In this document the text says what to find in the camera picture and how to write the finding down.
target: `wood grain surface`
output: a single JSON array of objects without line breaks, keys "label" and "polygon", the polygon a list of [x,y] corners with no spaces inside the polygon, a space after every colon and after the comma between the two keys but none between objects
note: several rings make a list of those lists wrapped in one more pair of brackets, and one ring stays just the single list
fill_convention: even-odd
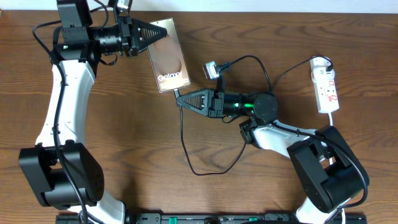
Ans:
[{"label": "wood grain surface", "polygon": [[[131,12],[143,21],[173,17],[192,85],[214,88],[201,66],[258,56],[272,82],[315,54],[335,64],[340,130],[371,184],[363,205],[369,223],[398,220],[398,15]],[[49,57],[32,36],[35,24],[58,19],[51,11],[6,11],[0,18],[0,223],[53,223],[59,213],[39,205],[18,165],[20,148],[33,147],[52,89]],[[103,12],[93,14],[96,24]],[[39,31],[50,44],[53,27]],[[146,52],[98,66],[88,101],[86,147],[101,164],[105,187],[134,211],[264,213],[295,210],[305,198],[289,159],[248,146],[225,175],[197,177],[180,142],[173,93],[160,94]],[[226,75],[227,89],[266,90],[256,61]],[[275,89],[280,120],[322,128],[309,64],[288,73]],[[241,150],[239,119],[231,124],[185,111],[185,140],[198,172],[225,170]]]}]

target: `white backdrop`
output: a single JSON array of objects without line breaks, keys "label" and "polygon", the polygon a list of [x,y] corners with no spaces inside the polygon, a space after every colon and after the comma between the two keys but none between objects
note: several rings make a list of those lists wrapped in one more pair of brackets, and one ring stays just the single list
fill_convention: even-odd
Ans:
[{"label": "white backdrop", "polygon": [[[90,7],[99,6],[92,0],[88,2]],[[0,9],[56,10],[57,3],[56,0],[0,0]],[[398,13],[398,0],[133,0],[132,10]]]}]

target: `wooden table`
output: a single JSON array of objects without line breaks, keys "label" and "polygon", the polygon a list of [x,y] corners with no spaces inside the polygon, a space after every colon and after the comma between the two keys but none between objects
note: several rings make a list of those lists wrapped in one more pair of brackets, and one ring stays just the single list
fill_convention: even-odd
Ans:
[{"label": "wooden table", "polygon": [[[369,223],[398,219],[398,15],[132,12],[143,21],[174,17],[192,85],[182,93],[215,87],[201,66],[209,61],[258,56],[271,80],[315,54],[335,64],[340,110],[335,126],[371,184],[364,212]],[[18,165],[20,148],[33,147],[43,126],[52,87],[49,57],[32,36],[35,24],[57,12],[6,11],[0,18],[0,222],[53,223],[58,210],[43,208]],[[102,23],[103,12],[93,14]],[[53,27],[39,35],[49,45]],[[134,211],[264,213],[295,210],[305,198],[292,163],[248,146],[225,175],[191,173],[180,142],[173,93],[158,92],[149,57],[122,57],[99,65],[86,117],[86,146],[101,164],[105,186]],[[267,90],[256,61],[245,59],[226,75],[227,89]],[[309,64],[275,89],[280,120],[321,128],[327,115],[315,103]],[[198,172],[225,170],[241,150],[239,119],[231,124],[185,111],[185,140]]]}]

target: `white cord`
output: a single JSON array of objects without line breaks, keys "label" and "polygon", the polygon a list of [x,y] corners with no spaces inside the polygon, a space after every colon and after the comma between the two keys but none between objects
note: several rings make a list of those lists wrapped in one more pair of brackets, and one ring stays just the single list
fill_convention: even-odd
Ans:
[{"label": "white cord", "polygon": [[[328,113],[329,115],[329,125],[333,126],[333,118],[331,117],[331,112]],[[333,164],[333,158],[329,159],[329,164]],[[346,224],[346,213],[344,212],[344,209],[341,209],[341,224]]]}]

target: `white power strip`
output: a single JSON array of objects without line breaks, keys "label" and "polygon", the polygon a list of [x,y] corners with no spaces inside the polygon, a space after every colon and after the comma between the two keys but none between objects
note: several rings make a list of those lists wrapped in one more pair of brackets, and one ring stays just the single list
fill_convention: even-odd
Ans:
[{"label": "white power strip", "polygon": [[327,71],[330,62],[322,57],[311,59],[311,79],[315,87],[315,96],[319,113],[331,113],[336,111],[338,106],[335,70]]}]

